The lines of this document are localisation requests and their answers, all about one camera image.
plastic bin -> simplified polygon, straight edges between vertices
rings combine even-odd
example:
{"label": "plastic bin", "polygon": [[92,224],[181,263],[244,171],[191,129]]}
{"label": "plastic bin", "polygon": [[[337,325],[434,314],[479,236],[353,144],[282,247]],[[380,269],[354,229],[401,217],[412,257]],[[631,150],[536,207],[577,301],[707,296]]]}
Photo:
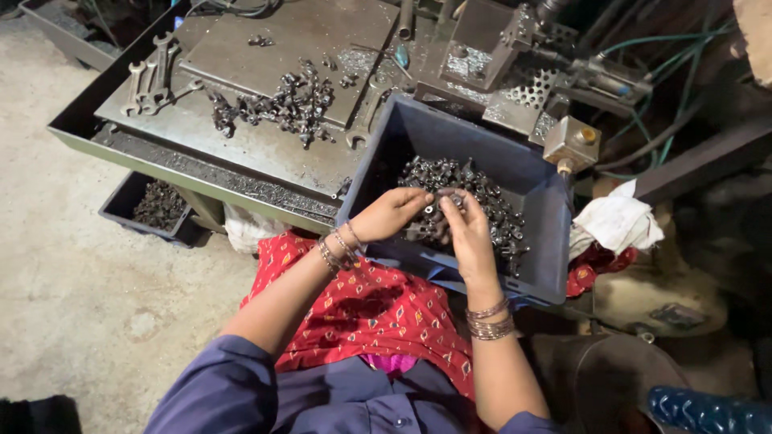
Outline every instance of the plastic bin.
{"label": "plastic bin", "polygon": [[185,207],[185,211],[182,212],[182,216],[180,216],[177,224],[174,225],[174,229],[170,232],[131,220],[134,216],[134,208],[139,205],[145,196],[147,185],[153,181],[155,181],[155,178],[151,176],[137,171],[130,172],[107,201],[104,202],[104,205],[99,210],[99,215],[118,223],[125,229],[142,235],[153,234],[175,246],[190,249],[203,233],[201,226],[195,224],[191,219],[195,212],[190,205]]}
{"label": "plastic bin", "polygon": [[[475,124],[439,112],[403,96],[393,96],[371,135],[350,190],[337,215],[342,224],[397,186],[405,163],[424,158],[473,158],[502,189],[515,210],[523,212],[520,278],[499,275],[511,298],[560,304],[566,297],[568,233],[571,213],[555,166],[541,154]],[[367,256],[461,292],[466,291],[454,256],[399,236],[367,247]]]}

green metal frame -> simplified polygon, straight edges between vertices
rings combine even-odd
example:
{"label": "green metal frame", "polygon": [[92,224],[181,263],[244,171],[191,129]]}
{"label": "green metal frame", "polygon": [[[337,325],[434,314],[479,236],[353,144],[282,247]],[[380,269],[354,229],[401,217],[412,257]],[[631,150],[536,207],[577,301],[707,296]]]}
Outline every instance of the green metal frame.
{"label": "green metal frame", "polygon": [[[156,179],[161,179],[178,187],[186,188],[191,192],[198,193],[205,198],[201,199],[200,210],[196,212],[206,221],[208,225],[216,227],[221,224],[218,213],[212,211],[212,199],[237,205],[252,212],[257,212],[265,217],[278,219],[290,225],[309,230],[318,234],[327,234],[331,227],[325,223],[309,219],[294,212],[277,208],[269,203],[262,202],[257,198],[242,195],[240,193],[228,190],[219,185],[203,181],[199,178],[187,175],[185,173],[166,168],[151,161],[134,157],[99,144],[90,140],[93,137],[101,120],[93,114],[99,106],[129,77],[128,66],[130,63],[139,59],[146,59],[155,49],[153,36],[159,35],[163,31],[174,28],[174,17],[184,16],[190,9],[190,0],[180,0],[176,5],[169,8],[153,25],[147,28],[140,37],[138,37],[121,54],[112,65],[102,72],[83,92],[71,102],[62,113],[60,113],[48,126],[57,138],[64,144],[76,151],[84,154],[93,155],[105,161],[124,166],[134,171],[139,171]],[[160,149],[168,149],[159,144],[152,143]]]}
{"label": "green metal frame", "polygon": [[124,154],[114,149],[105,147],[102,144],[98,144],[85,138],[66,133],[65,131],[58,130],[54,127],[48,126],[48,130],[57,136],[68,147],[71,147],[76,151],[83,152],[84,154],[93,155],[94,157],[100,158],[102,160],[109,161],[111,163],[124,166],[125,168],[129,168],[131,170],[144,173],[148,176],[152,176],[153,178],[161,179],[170,184],[178,185],[182,188],[192,190],[193,192],[199,193],[209,198],[214,198],[231,205],[237,205],[249,211],[257,212],[260,215],[264,215],[265,217],[277,219],[290,225],[309,230],[311,232],[318,234],[326,234],[330,232],[331,227],[325,225],[322,222],[317,222],[315,220],[308,219],[307,217],[303,217],[302,215],[297,215],[295,213],[279,209],[273,205],[270,205],[269,203],[262,202],[249,196],[241,195],[239,193],[228,190],[227,188],[213,185],[209,182],[202,181],[201,179],[194,178],[178,171],[173,171],[158,164]]}

open-end wrench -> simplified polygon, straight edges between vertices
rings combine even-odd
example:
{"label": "open-end wrench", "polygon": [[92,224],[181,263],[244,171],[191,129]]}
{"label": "open-end wrench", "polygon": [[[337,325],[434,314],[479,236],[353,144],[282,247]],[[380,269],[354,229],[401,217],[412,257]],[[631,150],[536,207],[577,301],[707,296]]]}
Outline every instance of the open-end wrench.
{"label": "open-end wrench", "polygon": [[142,72],[145,71],[147,65],[145,62],[140,62],[135,66],[133,63],[129,64],[129,71],[131,72],[131,87],[129,88],[129,99],[126,101],[126,105],[120,108],[120,112],[124,116],[128,116],[129,112],[134,110],[134,113],[139,114],[142,110],[137,102],[137,93],[140,91],[140,79],[142,78]]}
{"label": "open-end wrench", "polygon": [[162,101],[157,106],[151,106],[151,107],[142,107],[142,114],[146,114],[148,116],[155,116],[158,114],[158,111],[167,105],[175,102],[176,100],[179,100],[180,98],[184,97],[185,95],[189,94],[190,92],[195,92],[196,90],[204,89],[204,80],[193,80],[190,83],[188,83],[185,88],[178,90],[177,92],[174,92],[174,96],[170,99],[167,99],[166,101]]}
{"label": "open-end wrench", "polygon": [[169,98],[169,86],[168,86],[168,70],[169,70],[169,43],[173,36],[171,32],[166,32],[163,38],[153,36],[153,44],[156,45],[156,53],[158,58],[156,64],[158,67],[157,74],[155,75],[155,83],[153,83],[153,90],[150,92],[150,99],[156,103],[161,104]]}
{"label": "open-end wrench", "polygon": [[150,98],[150,86],[153,84],[156,64],[153,61],[147,62],[147,74],[144,74],[144,81],[140,84],[140,92],[137,94],[137,102],[145,104]]}
{"label": "open-end wrench", "polygon": [[386,77],[383,83],[379,83],[375,79],[375,76],[371,76],[367,81],[367,84],[370,85],[370,89],[368,90],[370,92],[368,95],[370,97],[370,105],[367,106],[367,112],[364,114],[362,123],[358,127],[352,128],[346,134],[346,142],[351,148],[354,148],[354,144],[357,141],[367,144],[370,140],[370,126],[373,123],[375,111],[378,109],[378,103],[381,101],[381,97],[384,96],[384,93],[388,92],[394,86],[390,78]]}

concrete floor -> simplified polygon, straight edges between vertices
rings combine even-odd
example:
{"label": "concrete floor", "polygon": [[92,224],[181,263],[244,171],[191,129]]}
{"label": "concrete floor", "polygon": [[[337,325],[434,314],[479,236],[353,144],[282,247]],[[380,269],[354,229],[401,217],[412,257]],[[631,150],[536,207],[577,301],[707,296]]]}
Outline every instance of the concrete floor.
{"label": "concrete floor", "polygon": [[127,169],[45,130],[96,71],[26,18],[0,22],[0,397],[67,394],[84,432],[141,432],[251,287],[256,261],[98,216]]}

red patterned fabric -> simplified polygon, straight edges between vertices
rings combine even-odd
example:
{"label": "red patterned fabric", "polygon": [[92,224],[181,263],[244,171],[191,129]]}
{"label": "red patterned fabric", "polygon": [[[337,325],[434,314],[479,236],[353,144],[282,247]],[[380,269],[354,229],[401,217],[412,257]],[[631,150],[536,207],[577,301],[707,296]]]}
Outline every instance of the red patterned fabric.
{"label": "red patterned fabric", "polygon": [[[259,268],[244,307],[314,246],[291,231],[259,242]],[[360,258],[340,271],[314,302],[276,362],[294,371],[359,354],[407,354],[441,369],[463,396],[474,399],[472,346],[453,327],[445,291],[426,280]]]}
{"label": "red patterned fabric", "polygon": [[598,242],[593,242],[568,264],[568,285],[566,285],[566,297],[576,297],[584,291],[592,288],[598,274],[616,273],[627,268],[635,262],[638,250],[628,247],[622,250],[619,256],[605,249]]}

